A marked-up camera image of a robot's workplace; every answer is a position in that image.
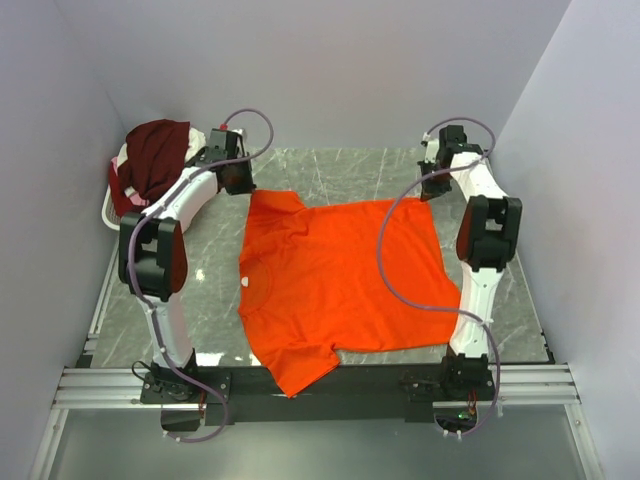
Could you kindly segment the orange t-shirt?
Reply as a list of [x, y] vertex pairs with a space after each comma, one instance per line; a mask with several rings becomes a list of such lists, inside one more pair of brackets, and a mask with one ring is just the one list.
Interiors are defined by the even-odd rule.
[[250, 348], [290, 397], [342, 351], [445, 344], [457, 320], [432, 211], [415, 198], [308, 207], [295, 192], [259, 190], [239, 274]]

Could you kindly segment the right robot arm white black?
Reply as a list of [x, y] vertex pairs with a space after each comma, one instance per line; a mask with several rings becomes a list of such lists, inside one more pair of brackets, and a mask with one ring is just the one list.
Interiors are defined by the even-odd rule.
[[466, 200], [456, 239], [463, 272], [460, 312], [438, 377], [440, 390], [452, 399], [495, 392], [486, 328], [497, 287], [516, 253], [522, 217], [521, 200], [499, 186], [488, 151], [468, 140], [459, 120], [443, 121], [423, 135], [425, 159], [418, 163], [421, 201], [445, 195], [453, 184]]

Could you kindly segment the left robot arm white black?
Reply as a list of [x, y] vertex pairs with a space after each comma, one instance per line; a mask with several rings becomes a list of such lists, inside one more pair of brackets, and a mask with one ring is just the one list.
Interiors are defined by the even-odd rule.
[[184, 233], [219, 192], [255, 189], [245, 133], [226, 125], [188, 156], [178, 180], [157, 201], [120, 221], [118, 275], [143, 309], [152, 338], [152, 361], [143, 380], [145, 401], [187, 403], [225, 400], [229, 380], [199, 377], [180, 293], [188, 277]]

